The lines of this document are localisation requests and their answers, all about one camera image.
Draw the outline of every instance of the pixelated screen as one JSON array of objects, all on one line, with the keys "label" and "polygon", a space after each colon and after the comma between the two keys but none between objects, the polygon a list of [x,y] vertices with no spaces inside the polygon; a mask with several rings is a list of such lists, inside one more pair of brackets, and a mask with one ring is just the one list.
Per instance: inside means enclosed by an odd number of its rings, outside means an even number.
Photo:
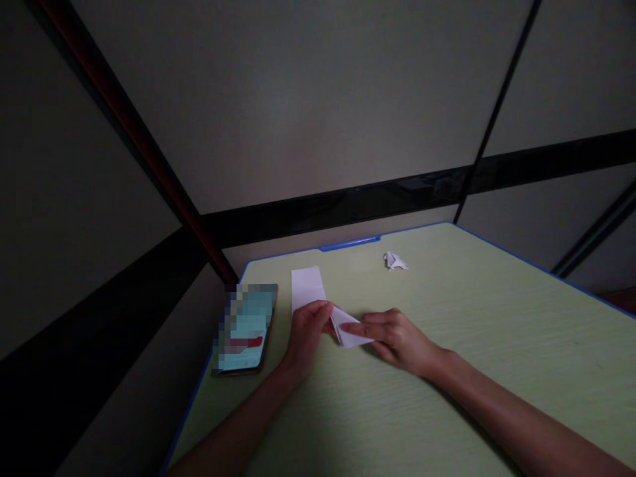
[{"label": "pixelated screen", "polygon": [[259,365],[278,286],[236,285],[225,295],[225,316],[213,343],[213,375]]}]

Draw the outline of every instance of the folded paper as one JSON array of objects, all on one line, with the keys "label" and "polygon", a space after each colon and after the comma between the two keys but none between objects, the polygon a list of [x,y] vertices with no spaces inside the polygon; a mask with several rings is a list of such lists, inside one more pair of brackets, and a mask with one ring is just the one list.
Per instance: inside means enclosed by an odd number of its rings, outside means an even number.
[{"label": "folded paper", "polygon": [[386,268],[389,270],[393,270],[396,266],[404,270],[408,270],[409,268],[406,266],[402,260],[400,260],[399,256],[395,255],[393,252],[387,252],[384,254],[384,260],[386,260]]},{"label": "folded paper", "polygon": [[[317,266],[291,271],[291,312],[316,300],[326,300],[323,279]],[[336,329],[338,341],[345,349],[354,346],[371,343],[373,340],[363,338],[340,329],[342,323],[359,323],[354,317],[348,315],[340,308],[334,307],[331,313],[331,322]]]}]

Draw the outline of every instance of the blue clip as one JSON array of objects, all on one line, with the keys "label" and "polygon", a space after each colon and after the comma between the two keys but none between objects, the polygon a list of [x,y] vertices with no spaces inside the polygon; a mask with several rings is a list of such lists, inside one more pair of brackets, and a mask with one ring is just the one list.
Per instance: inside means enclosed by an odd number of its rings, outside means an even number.
[{"label": "blue clip", "polygon": [[332,250],[338,250],[339,248],[347,248],[350,246],[362,245],[370,242],[379,242],[381,238],[381,235],[376,235],[375,237],[360,238],[358,240],[350,240],[348,242],[341,242],[339,244],[325,245],[323,247],[318,247],[318,250],[320,250],[321,252],[330,252]]}]

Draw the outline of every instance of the table surface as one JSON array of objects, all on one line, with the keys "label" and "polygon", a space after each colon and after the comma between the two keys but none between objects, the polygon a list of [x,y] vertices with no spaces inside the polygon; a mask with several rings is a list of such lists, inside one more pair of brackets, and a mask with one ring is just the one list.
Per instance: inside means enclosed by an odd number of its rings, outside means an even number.
[{"label": "table surface", "polygon": [[[387,271],[390,250],[409,270]],[[328,252],[251,262],[244,284],[280,286],[263,372],[201,375],[170,464],[219,424],[279,363],[291,320],[291,270],[318,265],[327,298],[354,317],[400,308],[523,399],[636,467],[636,322],[450,224]],[[323,335],[247,474],[509,475],[512,469],[427,382]]]}]

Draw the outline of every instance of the left hand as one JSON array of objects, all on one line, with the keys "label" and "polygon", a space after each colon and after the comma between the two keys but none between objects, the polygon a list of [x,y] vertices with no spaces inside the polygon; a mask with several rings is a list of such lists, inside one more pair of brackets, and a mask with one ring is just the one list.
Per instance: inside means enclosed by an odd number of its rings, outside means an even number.
[{"label": "left hand", "polygon": [[329,322],[333,303],[317,300],[294,311],[291,317],[290,342],[281,365],[300,380],[311,372],[323,327]]}]

